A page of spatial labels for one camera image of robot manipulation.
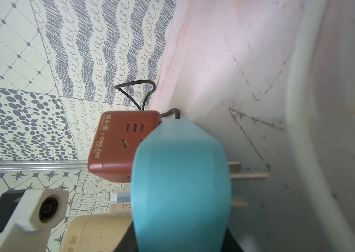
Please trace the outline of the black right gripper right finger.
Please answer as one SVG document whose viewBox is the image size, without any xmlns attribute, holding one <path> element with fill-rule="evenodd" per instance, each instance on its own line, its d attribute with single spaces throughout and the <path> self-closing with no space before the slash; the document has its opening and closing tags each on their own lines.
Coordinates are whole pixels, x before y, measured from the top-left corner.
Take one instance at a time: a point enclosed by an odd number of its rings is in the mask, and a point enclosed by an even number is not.
<svg viewBox="0 0 355 252">
<path fill-rule="evenodd" d="M 226 230 L 224 237 L 224 252 L 243 252 L 243 249 L 238 244 L 229 229 Z"/>
</svg>

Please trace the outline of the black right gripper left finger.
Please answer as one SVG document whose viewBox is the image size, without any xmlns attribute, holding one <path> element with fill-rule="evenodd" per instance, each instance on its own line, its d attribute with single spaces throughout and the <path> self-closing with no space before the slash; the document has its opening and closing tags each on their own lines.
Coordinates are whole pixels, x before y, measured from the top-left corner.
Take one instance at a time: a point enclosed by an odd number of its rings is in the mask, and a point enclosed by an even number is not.
<svg viewBox="0 0 355 252">
<path fill-rule="evenodd" d="M 114 252 L 138 252 L 138 244 L 136 240 L 134 224 L 131 223 L 125 235 L 120 240 Z"/>
</svg>

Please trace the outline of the teal power strip base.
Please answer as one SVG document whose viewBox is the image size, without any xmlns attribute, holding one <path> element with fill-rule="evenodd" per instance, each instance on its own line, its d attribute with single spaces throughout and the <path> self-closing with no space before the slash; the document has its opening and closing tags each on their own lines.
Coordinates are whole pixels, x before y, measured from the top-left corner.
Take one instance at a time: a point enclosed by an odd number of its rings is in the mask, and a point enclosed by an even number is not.
<svg viewBox="0 0 355 252">
<path fill-rule="evenodd" d="M 131 175 L 131 209 L 141 252 L 219 252 L 232 205 L 233 179 L 223 146 L 187 119 L 162 122 L 138 146 Z"/>
</svg>

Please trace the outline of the dark red cube socket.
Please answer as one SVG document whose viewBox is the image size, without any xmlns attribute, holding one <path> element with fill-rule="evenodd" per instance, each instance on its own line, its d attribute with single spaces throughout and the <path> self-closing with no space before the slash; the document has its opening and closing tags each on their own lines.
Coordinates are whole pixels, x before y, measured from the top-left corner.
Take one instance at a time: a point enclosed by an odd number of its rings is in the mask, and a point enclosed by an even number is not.
<svg viewBox="0 0 355 252">
<path fill-rule="evenodd" d="M 135 152 L 161 122 L 157 111 L 104 112 L 88 157 L 89 172 L 113 183 L 131 182 Z"/>
</svg>

